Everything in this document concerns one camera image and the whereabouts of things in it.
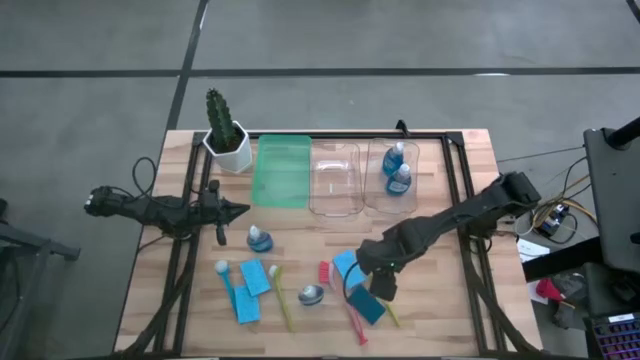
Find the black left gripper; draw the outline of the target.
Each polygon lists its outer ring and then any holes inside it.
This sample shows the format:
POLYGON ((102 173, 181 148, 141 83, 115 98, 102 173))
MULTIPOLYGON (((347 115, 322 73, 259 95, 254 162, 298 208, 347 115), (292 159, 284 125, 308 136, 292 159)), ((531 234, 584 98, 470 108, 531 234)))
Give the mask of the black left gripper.
POLYGON ((216 226, 216 239, 220 246, 227 245, 227 238, 224 231, 223 220, 234 221, 241 215, 250 210, 248 204, 232 202, 223 199, 222 205, 219 198, 220 182, 218 180, 210 180, 207 188, 202 195, 202 209, 206 218, 206 224, 214 224, 216 226))

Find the dark blue scrub sponge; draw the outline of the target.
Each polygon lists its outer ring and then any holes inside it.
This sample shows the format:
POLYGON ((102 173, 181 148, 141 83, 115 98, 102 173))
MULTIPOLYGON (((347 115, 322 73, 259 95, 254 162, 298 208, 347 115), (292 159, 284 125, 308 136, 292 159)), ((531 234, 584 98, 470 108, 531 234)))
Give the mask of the dark blue scrub sponge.
POLYGON ((347 296, 347 302, 370 325, 375 325, 385 313, 385 307, 362 285, 353 288, 347 296))

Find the green dish brush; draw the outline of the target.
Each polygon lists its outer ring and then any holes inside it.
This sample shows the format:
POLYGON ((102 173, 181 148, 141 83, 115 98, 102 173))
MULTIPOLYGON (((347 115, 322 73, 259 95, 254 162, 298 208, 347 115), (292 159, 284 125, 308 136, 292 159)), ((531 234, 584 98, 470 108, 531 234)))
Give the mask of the green dish brush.
POLYGON ((281 282, 282 268, 278 265, 271 265, 269 268, 269 275, 274 281, 276 296, 279 301, 281 311, 286 322, 287 330, 290 333, 294 333, 295 329, 293 327, 292 317, 291 317, 288 304, 286 302, 286 297, 284 295, 283 288, 282 288, 282 282, 281 282))
POLYGON ((391 317, 391 319, 392 319, 392 321, 393 321, 394 325, 395 325, 397 328, 400 328, 400 327, 401 327, 400 320, 399 320, 399 318, 398 318, 398 316, 397 316, 396 312, 394 311, 394 309, 393 309, 393 307, 392 307, 391 303, 390 303, 390 302, 387 302, 387 301, 384 301, 384 302, 383 302, 383 305, 384 305, 384 307, 385 307, 385 309, 386 309, 387 314, 391 317))

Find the light blue sponge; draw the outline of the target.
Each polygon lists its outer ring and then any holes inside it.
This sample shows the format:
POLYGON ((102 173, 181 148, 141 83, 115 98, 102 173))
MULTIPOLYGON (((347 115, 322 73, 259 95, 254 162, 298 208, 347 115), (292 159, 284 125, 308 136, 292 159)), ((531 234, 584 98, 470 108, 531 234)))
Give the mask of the light blue sponge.
POLYGON ((261 320, 259 298, 249 293, 246 286, 234 288, 236 317, 239 324, 247 324, 261 320))
POLYGON ((271 290, 264 266, 260 259, 255 258, 240 264, 245 285, 252 297, 259 296, 271 290))
POLYGON ((346 283, 346 288, 351 290, 357 285, 361 285, 367 281, 367 276, 362 272, 357 264, 355 252, 346 250, 337 254, 333 258, 333 263, 338 270, 342 280, 346 283))

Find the blue Dawn dish soap bottle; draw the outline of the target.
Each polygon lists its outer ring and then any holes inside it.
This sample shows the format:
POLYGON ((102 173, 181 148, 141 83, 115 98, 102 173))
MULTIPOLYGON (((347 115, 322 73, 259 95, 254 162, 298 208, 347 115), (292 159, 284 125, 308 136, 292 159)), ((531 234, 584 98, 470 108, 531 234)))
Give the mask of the blue Dawn dish soap bottle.
POLYGON ((389 148, 383 158, 382 170, 386 176, 391 176, 404 163, 404 143, 396 142, 389 148))
POLYGON ((248 231, 247 244, 254 252, 268 252, 273 247, 273 239, 268 232, 256 225, 251 225, 248 231))
POLYGON ((324 298, 324 289, 320 285, 307 285, 298 293, 298 300, 304 306, 313 306, 324 298))
POLYGON ((411 168, 408 164, 403 163, 388 178, 386 192, 391 196, 401 196, 409 190, 411 183, 411 168))

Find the pink brush with red bristles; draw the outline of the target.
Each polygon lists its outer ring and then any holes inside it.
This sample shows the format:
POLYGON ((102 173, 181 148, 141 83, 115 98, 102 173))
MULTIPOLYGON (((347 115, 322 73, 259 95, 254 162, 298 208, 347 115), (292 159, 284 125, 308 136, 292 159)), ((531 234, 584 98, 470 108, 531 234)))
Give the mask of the pink brush with red bristles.
POLYGON ((358 343, 360 346, 364 346, 368 342, 368 339, 364 334, 364 330, 355 309, 350 304, 348 304, 344 297, 338 292, 338 288, 334 278, 334 264, 332 262, 321 261, 319 263, 318 277, 319 281, 322 284, 328 285, 331 290, 342 300, 342 303, 349 316, 352 328, 357 336, 358 343))

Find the blue dish brush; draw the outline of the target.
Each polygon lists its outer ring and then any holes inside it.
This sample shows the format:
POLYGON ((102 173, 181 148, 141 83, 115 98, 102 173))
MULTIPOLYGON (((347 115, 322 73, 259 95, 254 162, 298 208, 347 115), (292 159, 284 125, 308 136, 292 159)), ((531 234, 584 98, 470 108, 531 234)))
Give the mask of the blue dish brush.
POLYGON ((215 271, 222 279, 227 295, 229 297, 229 301, 231 303, 234 315, 237 315, 237 303, 235 297, 234 287, 231 282, 230 277, 230 266, 227 260, 219 260, 215 264, 215 271))

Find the clear plastic bin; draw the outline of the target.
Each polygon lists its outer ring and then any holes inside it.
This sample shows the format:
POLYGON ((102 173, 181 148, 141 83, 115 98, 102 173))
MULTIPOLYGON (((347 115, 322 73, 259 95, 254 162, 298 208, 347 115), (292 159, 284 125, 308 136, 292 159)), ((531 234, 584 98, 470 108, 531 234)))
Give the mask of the clear plastic bin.
POLYGON ((348 218, 364 207, 360 148, 356 143, 314 142, 309 210, 326 219, 348 218))
POLYGON ((369 142, 366 174, 364 180, 364 202, 368 208, 379 214, 406 215, 417 208, 418 160, 419 147, 408 140, 392 140, 376 138, 369 142), (386 183, 390 176, 382 170, 382 162, 386 151, 396 142, 404 143, 404 163, 411 168, 412 183, 409 190, 401 196, 391 196, 386 192, 386 183))

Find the green cactus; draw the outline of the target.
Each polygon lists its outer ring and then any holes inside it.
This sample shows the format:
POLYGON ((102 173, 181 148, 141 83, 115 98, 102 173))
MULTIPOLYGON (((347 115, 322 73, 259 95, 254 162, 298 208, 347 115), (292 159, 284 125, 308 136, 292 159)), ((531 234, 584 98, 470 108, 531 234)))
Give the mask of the green cactus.
POLYGON ((235 151, 241 138, 233 125, 227 102, 223 95, 211 88, 206 93, 207 117, 212 130, 211 146, 216 153, 235 151))

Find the red object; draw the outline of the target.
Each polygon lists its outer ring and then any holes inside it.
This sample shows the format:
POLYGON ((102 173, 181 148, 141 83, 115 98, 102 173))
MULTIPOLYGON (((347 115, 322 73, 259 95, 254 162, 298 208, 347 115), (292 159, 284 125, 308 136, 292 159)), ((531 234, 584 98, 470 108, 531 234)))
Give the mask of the red object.
POLYGON ((544 299, 553 301, 563 301, 565 299, 562 292, 553 284, 550 278, 539 280, 535 286, 535 293, 544 299))

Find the small blue electronics box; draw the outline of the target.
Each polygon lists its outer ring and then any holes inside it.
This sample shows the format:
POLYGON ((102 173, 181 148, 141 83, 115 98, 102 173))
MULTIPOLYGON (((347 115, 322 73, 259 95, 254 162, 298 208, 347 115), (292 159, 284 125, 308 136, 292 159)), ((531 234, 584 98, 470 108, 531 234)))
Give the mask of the small blue electronics box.
POLYGON ((562 203, 543 205, 533 217, 533 229, 536 233, 551 237, 556 234, 567 215, 569 207, 562 203))

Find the dark grey bag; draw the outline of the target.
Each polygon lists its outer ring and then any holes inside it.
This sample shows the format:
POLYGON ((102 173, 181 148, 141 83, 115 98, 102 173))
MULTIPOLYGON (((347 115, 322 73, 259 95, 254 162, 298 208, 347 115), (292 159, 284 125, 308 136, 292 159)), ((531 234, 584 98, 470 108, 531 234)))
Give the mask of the dark grey bag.
POLYGON ((576 308, 586 302, 586 278, 577 272, 556 274, 551 277, 551 285, 557 291, 554 298, 557 309, 552 322, 562 329, 568 329, 574 322, 576 308))

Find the dark grey stand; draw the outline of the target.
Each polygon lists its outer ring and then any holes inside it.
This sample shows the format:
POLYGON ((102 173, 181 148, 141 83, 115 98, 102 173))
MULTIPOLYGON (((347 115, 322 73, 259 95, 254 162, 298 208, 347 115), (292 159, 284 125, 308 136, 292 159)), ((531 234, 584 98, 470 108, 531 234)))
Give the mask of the dark grey stand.
POLYGON ((0 288, 6 269, 13 271, 16 300, 0 324, 0 360, 12 360, 20 343, 30 310, 51 255, 76 261, 81 249, 11 226, 5 213, 8 203, 0 198, 0 288))

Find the backlit keyboard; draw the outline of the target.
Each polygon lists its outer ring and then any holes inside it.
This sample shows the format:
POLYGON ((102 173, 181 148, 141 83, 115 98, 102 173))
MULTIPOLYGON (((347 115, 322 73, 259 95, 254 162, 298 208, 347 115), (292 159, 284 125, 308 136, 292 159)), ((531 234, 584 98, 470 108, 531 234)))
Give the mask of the backlit keyboard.
POLYGON ((587 318, 588 354, 598 360, 640 360, 640 312, 587 318))

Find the black equipment stand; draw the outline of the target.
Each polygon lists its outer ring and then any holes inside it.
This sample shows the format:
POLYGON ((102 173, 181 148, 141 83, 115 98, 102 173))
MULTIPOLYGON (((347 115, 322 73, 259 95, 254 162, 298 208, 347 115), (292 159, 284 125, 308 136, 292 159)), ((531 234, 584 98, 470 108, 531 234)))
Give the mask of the black equipment stand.
POLYGON ((640 274, 640 116, 583 137, 599 236, 525 262, 529 281, 585 263, 640 274))

